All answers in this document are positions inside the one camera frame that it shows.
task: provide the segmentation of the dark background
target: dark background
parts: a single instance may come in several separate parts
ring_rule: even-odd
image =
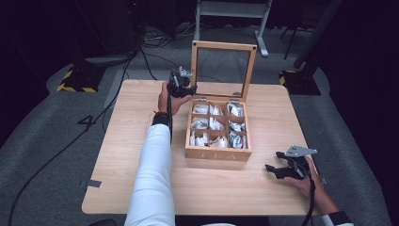
[[[153,5],[167,1],[78,2],[86,19],[73,1],[1,2],[0,94],[5,102],[0,112],[0,147],[48,95],[46,81],[53,73],[77,57],[112,54],[91,29],[107,46],[129,51],[146,22],[173,35],[176,25],[194,21],[196,5],[195,1],[171,0],[165,5],[171,10],[160,14],[161,8]],[[399,202],[395,191],[399,170],[395,142],[399,138],[398,9],[394,1],[343,1],[307,60],[318,62],[326,74],[330,96],[381,184],[393,225],[398,224],[394,210]],[[163,16],[168,19],[159,24]]]

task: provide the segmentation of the wooden box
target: wooden box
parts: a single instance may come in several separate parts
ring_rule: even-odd
[[[256,49],[193,41],[191,87],[198,88],[189,103],[185,157],[248,161],[252,151],[246,99]]]

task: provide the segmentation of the gray floor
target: gray floor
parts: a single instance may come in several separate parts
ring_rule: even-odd
[[[257,27],[210,29],[202,32],[201,39],[255,44],[254,29]],[[257,54],[251,83],[278,84],[278,73],[293,68],[296,55],[310,35],[298,32],[290,55],[283,60],[291,33],[280,40],[281,33],[265,30],[270,56]],[[192,38],[143,50],[189,69]],[[160,80],[166,79],[165,71],[174,67],[159,57],[147,59],[153,75]],[[122,69],[121,65],[108,68],[98,93],[56,91],[69,67],[66,65],[48,80],[50,95],[26,116],[0,151],[0,225],[7,225],[10,207],[23,184],[85,130],[85,125],[77,122],[88,115],[97,117],[104,110],[109,96],[115,94],[113,84],[120,81],[117,75]],[[152,79],[141,54],[132,60],[128,75]],[[314,78],[321,96],[291,96],[291,100],[308,146],[319,151],[314,158],[327,180],[325,189],[356,225],[391,225],[380,186],[328,96],[326,77],[318,70]],[[111,114],[112,108],[36,176],[18,200],[13,225],[88,225],[104,218],[123,225],[124,215],[86,215],[81,210],[85,189],[80,184],[91,176],[104,138],[103,127],[106,129]],[[270,217],[271,225],[300,225],[302,220]],[[322,225],[319,217],[314,218],[314,225]]]

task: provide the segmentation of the wrist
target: wrist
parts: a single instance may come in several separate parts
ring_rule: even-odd
[[[158,111],[154,113],[155,115],[152,118],[152,125],[164,124],[169,126],[169,114],[167,112]]]
[[[327,215],[339,211],[335,202],[328,196],[325,190],[319,190],[314,194],[314,204],[318,207],[322,215]]]

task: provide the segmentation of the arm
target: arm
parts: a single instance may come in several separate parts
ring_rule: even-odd
[[[311,170],[311,178],[316,185],[316,190],[314,192],[314,204],[320,210],[323,215],[322,219],[327,226],[342,225],[351,226],[353,225],[344,211],[340,211],[335,202],[328,196],[326,191],[323,189],[321,180],[316,170],[314,169],[313,162],[310,158],[306,157],[308,161],[309,168]],[[288,182],[292,186],[298,188],[302,194],[306,197],[311,195],[311,183],[309,177],[303,180],[297,180],[292,177],[285,177],[284,181]]]
[[[159,112],[167,112],[168,89],[159,94]],[[191,96],[171,99],[172,114]],[[168,116],[154,117],[140,153],[132,198],[125,225],[174,225],[174,202],[170,186],[171,152]]]

